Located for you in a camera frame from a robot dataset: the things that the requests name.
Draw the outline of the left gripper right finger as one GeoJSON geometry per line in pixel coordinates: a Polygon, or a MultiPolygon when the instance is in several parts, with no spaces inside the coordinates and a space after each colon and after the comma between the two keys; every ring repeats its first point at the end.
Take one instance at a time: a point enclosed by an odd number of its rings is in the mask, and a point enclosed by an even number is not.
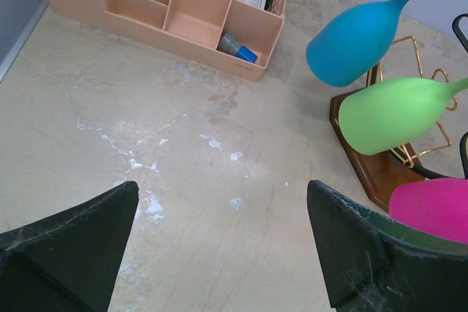
{"type": "Polygon", "coordinates": [[[407,227],[319,180],[307,209],[337,311],[466,311],[467,245],[407,227]]]}

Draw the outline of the pink wine glass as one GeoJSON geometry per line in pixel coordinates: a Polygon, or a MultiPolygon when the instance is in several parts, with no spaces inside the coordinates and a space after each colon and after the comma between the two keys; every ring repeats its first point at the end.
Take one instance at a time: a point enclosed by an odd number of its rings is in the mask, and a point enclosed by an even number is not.
{"type": "Polygon", "coordinates": [[[467,180],[438,178],[406,183],[392,193],[389,215],[409,227],[467,243],[467,180]]]}

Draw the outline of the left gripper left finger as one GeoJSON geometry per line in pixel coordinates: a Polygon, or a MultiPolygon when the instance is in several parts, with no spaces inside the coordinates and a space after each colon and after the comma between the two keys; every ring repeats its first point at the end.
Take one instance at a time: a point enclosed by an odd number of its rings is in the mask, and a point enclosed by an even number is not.
{"type": "Polygon", "coordinates": [[[138,184],[127,181],[3,232],[1,310],[107,311],[138,202],[138,184]]]}

